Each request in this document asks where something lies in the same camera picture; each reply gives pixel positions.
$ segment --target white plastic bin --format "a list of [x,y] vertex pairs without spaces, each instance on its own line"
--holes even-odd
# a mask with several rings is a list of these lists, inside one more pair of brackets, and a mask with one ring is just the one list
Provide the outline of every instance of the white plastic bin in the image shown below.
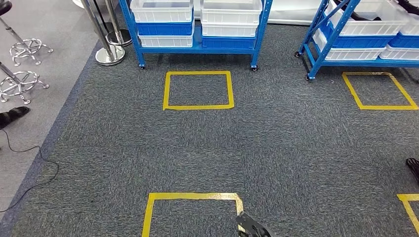
[[[313,40],[320,51],[327,44],[327,39],[319,29],[313,35]],[[385,48],[331,48],[326,60],[375,60]]]
[[203,36],[222,36],[222,37],[254,37],[258,24],[207,24],[202,23]]
[[[336,7],[335,2],[329,0],[325,14],[329,15]],[[349,18],[340,32],[341,36],[395,36],[399,29],[407,23],[407,19],[403,17],[403,11],[389,0],[361,0],[356,6],[355,12],[367,19],[379,17],[381,21],[355,21]],[[342,15],[343,10],[339,9],[330,18],[334,28]]]
[[419,48],[393,48],[386,46],[380,54],[382,59],[419,60]]
[[190,36],[138,36],[141,47],[192,47],[195,31],[195,22],[192,24]]
[[[414,6],[419,6],[419,0],[411,0],[409,3]],[[419,16],[409,14],[404,8],[394,1],[393,4],[400,8],[407,20],[406,24],[400,29],[400,33],[405,36],[419,36]]]
[[132,0],[137,23],[191,22],[193,0]]
[[202,23],[259,24],[262,0],[201,0]]

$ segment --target yellow floor tape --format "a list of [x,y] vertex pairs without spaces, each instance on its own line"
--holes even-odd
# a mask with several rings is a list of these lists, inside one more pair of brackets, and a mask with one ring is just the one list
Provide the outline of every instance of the yellow floor tape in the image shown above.
[[419,221],[409,204],[410,201],[419,201],[419,194],[398,194],[397,196],[405,206],[407,215],[409,216],[410,220],[415,226],[417,233],[419,234]]
[[153,215],[154,201],[173,200],[173,199],[212,199],[212,200],[234,200],[236,201],[237,215],[243,211],[243,202],[237,194],[234,193],[150,193],[148,195],[147,208],[145,210],[144,225],[142,237],[149,237],[151,227],[151,217]]
[[[225,75],[227,79],[228,104],[226,105],[169,105],[170,77],[172,75]],[[224,110],[234,107],[233,85],[229,71],[190,71],[190,72],[167,72],[165,94],[163,97],[163,110]]]
[[[351,82],[348,79],[348,76],[389,76],[391,80],[396,84],[396,87],[399,88],[400,92],[405,96],[408,100],[410,105],[363,105],[361,100],[359,99],[358,95],[355,92]],[[353,95],[356,104],[361,110],[417,110],[419,109],[416,103],[412,100],[410,95],[405,91],[402,85],[397,81],[397,79],[391,74],[387,72],[355,72],[355,73],[342,73],[342,77],[345,80],[346,85],[349,88],[349,91]]]

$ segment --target white wall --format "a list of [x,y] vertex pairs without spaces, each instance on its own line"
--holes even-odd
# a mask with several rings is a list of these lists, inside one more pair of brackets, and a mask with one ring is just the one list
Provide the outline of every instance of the white wall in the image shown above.
[[[309,25],[316,14],[321,0],[274,0],[269,23]],[[194,15],[199,18],[200,0],[194,0]]]

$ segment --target black object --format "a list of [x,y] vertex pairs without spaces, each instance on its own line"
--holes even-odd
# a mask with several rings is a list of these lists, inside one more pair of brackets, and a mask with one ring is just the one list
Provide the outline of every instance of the black object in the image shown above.
[[419,184],[419,161],[415,158],[409,158],[406,160],[406,165],[409,167]]
[[5,128],[7,125],[24,116],[30,111],[28,107],[13,108],[9,112],[0,113],[0,129]]
[[419,15],[419,7],[412,5],[408,0],[398,0],[399,5],[408,13]]
[[106,32],[109,33],[110,31],[108,29],[108,26],[106,25],[107,23],[109,24],[109,22],[105,22],[105,20],[103,19],[102,12],[100,12],[99,5],[97,4],[96,0],[93,0],[93,3],[96,7],[97,13],[99,14],[100,20],[102,21],[103,27],[105,28]]
[[0,0],[0,16],[12,9],[12,3],[9,0]]
[[266,226],[259,224],[244,211],[240,212],[240,214],[236,217],[236,221],[241,227],[250,233],[247,234],[246,232],[239,231],[240,237],[276,237],[275,233],[273,233]]
[[[334,0],[334,2],[336,3],[336,5],[339,5],[341,2],[339,0]],[[345,5],[342,6],[342,10],[346,10],[346,7],[348,6],[348,3],[346,3]],[[354,19],[355,21],[371,21],[370,19],[364,18],[360,15],[358,15],[356,12],[353,12],[351,15],[351,18]],[[373,21],[380,21],[381,18],[376,17],[373,19]]]
[[40,154],[40,158],[43,160],[43,161],[45,161],[45,162],[48,162],[48,163],[53,163],[56,167],[57,167],[57,170],[55,171],[55,173],[54,173],[54,176],[52,176],[50,179],[48,179],[48,181],[45,181],[45,182],[43,182],[43,183],[38,183],[38,184],[35,184],[35,185],[33,185],[32,187],[30,187],[30,188],[28,188],[23,194],[22,194],[22,196],[20,196],[20,198],[14,203],[14,204],[11,204],[6,210],[0,210],[0,213],[2,213],[2,212],[7,212],[8,210],[10,210],[10,209],[12,209],[12,208],[14,208],[22,199],[23,199],[23,197],[31,190],[31,189],[33,189],[33,188],[36,188],[36,187],[39,187],[39,186],[42,186],[42,185],[45,185],[45,184],[48,184],[49,182],[51,182],[52,180],[54,180],[55,179],[55,177],[57,177],[57,174],[58,174],[58,172],[60,171],[60,165],[57,163],[57,162],[55,162],[55,161],[51,161],[51,160],[48,160],[48,159],[45,159],[43,156],[42,156],[42,150],[41,150],[41,147],[40,146],[34,146],[34,147],[31,147],[31,148],[29,148],[29,149],[26,149],[26,150],[23,150],[23,151],[16,151],[16,150],[14,150],[14,149],[12,149],[12,147],[10,146],[10,139],[9,139],[9,135],[8,135],[8,133],[6,132],[6,131],[4,131],[3,129],[1,129],[1,131],[3,131],[5,134],[6,134],[6,138],[7,138],[7,144],[8,144],[8,146],[9,146],[9,149],[11,150],[11,151],[13,151],[13,152],[17,152],[17,153],[21,153],[21,152],[27,152],[27,151],[30,151],[30,150],[33,150],[33,149],[35,149],[35,148],[38,148],[39,149],[39,154]]

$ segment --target blue plastic bin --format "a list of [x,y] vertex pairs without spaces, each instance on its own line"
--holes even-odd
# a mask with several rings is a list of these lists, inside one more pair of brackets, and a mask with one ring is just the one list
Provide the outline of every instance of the blue plastic bin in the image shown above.
[[[330,21],[320,26],[320,30],[328,39],[333,33]],[[384,48],[394,36],[338,36],[333,42],[333,48]]]
[[253,49],[256,37],[202,36],[202,48]]
[[398,33],[388,45],[393,48],[419,48],[419,36],[405,36]]
[[190,36],[191,22],[175,23],[137,23],[138,34],[141,36]]

